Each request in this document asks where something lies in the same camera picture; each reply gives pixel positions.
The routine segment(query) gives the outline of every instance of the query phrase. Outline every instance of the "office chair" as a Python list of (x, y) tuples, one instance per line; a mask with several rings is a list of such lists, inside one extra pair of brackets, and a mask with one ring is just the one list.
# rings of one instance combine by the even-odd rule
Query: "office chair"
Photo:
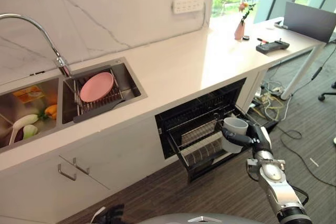
[[(334, 82), (332, 85), (331, 85), (331, 87), (333, 88), (333, 89), (336, 89), (336, 82)], [(325, 100), (325, 95), (336, 95), (336, 92), (330, 92), (330, 93), (322, 93), (320, 96), (319, 96), (319, 100), (322, 102), (322, 101), (324, 101)]]

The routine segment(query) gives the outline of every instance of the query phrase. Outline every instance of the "cabinet handle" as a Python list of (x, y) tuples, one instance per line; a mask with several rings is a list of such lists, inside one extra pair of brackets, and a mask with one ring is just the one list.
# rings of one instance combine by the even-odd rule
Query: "cabinet handle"
[(71, 180), (73, 180), (73, 181), (75, 181), (75, 180), (77, 179), (77, 175), (76, 175), (76, 173), (74, 174), (73, 177), (71, 177), (70, 175), (68, 175), (68, 174), (66, 174), (66, 173), (64, 173), (64, 172), (62, 172), (61, 164), (58, 164), (58, 173), (59, 173), (59, 174), (62, 174), (63, 176), (65, 176), (65, 177), (67, 177), (68, 179), (71, 179)]
[(90, 168), (86, 168), (86, 170), (84, 170), (82, 167), (78, 166), (75, 157), (72, 159), (72, 163), (75, 166), (75, 168), (79, 169), (81, 172), (85, 173), (86, 175), (90, 174)]

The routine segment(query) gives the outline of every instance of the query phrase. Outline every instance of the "white countertop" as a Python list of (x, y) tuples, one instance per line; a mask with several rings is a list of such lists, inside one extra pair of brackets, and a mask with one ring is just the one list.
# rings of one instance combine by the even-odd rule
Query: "white countertop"
[[(71, 66), (72, 70), (125, 57), (144, 88), (147, 98), (116, 108), (45, 137), (0, 153), (0, 170), (54, 151), (82, 138), (124, 128), (202, 94), (242, 79), (251, 71), (269, 68), (274, 62), (307, 51), (322, 42), (297, 33), (274, 28), (273, 20), (253, 25), (250, 41), (235, 41), (234, 31), (220, 28), (181, 35), (147, 46), (105, 55)], [(287, 50), (263, 55), (255, 50), (257, 37), (290, 43)], [(52, 70), (0, 87), (0, 93), (59, 75)]]

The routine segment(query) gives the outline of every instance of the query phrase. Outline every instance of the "pink vase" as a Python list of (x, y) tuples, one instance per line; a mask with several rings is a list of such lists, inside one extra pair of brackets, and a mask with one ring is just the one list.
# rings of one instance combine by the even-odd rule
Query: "pink vase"
[(243, 24), (239, 22), (239, 25), (235, 31), (235, 39), (240, 40), (244, 36), (245, 22)]

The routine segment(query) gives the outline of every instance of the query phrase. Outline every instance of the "wall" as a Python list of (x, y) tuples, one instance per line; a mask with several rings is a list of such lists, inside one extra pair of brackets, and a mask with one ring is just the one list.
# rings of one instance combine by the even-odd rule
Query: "wall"
[[(70, 62), (130, 49), (208, 26), (205, 11), (174, 15), (173, 0), (0, 0), (0, 13), (38, 21)], [(0, 84), (55, 68), (40, 32), (19, 19), (0, 21)]]

